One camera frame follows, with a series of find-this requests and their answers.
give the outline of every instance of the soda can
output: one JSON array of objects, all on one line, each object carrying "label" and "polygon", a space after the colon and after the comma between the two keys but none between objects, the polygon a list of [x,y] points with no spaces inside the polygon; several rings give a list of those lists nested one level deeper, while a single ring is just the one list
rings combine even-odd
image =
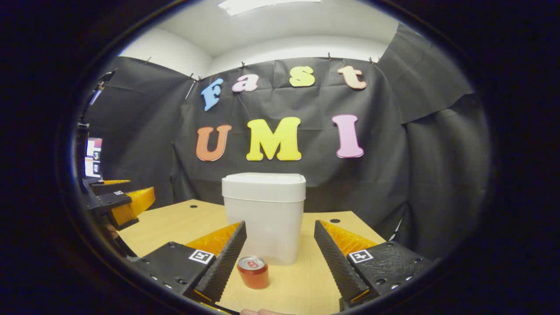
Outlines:
[{"label": "soda can", "polygon": [[268,265],[257,256],[246,256],[237,262],[243,283],[251,289],[264,289],[269,284]]}]

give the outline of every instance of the white plastic container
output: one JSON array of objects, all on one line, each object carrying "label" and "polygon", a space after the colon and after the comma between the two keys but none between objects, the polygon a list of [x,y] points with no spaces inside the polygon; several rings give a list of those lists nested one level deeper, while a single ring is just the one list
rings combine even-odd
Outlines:
[{"label": "white plastic container", "polygon": [[240,257],[258,256],[270,265],[296,261],[304,213],[305,177],[241,173],[222,178],[230,224],[245,220],[247,240]]}]

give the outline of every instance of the ceiling light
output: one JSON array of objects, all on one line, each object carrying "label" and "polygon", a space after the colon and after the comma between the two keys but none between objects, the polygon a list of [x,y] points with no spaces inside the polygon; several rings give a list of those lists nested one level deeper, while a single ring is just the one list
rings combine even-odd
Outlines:
[{"label": "ceiling light", "polygon": [[226,10],[229,15],[234,16],[256,8],[294,2],[321,2],[321,0],[226,0],[218,4],[218,7]]}]

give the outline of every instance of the black curtain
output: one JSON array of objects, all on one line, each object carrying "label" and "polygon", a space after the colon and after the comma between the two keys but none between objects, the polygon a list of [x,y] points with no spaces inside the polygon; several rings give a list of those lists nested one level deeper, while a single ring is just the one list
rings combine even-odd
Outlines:
[{"label": "black curtain", "polygon": [[[363,90],[349,87],[337,69],[362,71]],[[315,83],[292,87],[290,69],[310,66]],[[161,207],[196,198],[223,203],[221,179],[242,172],[300,173],[307,179],[306,212],[354,211],[385,239],[436,258],[476,222],[491,162],[482,106],[452,60],[400,25],[378,64],[352,59],[295,58],[237,68],[194,82],[181,73],[119,57],[109,86],[89,110],[91,136],[104,139],[104,178],[155,186]],[[245,74],[258,88],[233,92]],[[200,94],[222,78],[219,102],[205,112]],[[358,117],[364,155],[336,156],[331,118]],[[247,161],[247,122],[265,119],[272,131],[298,117],[299,161]],[[224,154],[201,161],[197,130],[229,124]]]}]

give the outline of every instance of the wooden table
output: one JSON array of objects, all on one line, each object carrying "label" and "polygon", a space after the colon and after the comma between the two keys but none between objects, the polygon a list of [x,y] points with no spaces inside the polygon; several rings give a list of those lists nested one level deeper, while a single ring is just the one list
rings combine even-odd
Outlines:
[{"label": "wooden table", "polygon": [[[185,244],[227,225],[223,206],[198,200],[146,211],[139,219],[119,234],[140,257],[166,242]],[[304,213],[297,261],[291,266],[269,266],[270,286],[263,290],[247,288],[234,267],[218,305],[238,312],[264,308],[298,315],[338,313],[340,293],[313,238],[317,219],[339,219],[341,228],[378,244],[385,242],[352,211]]]}]

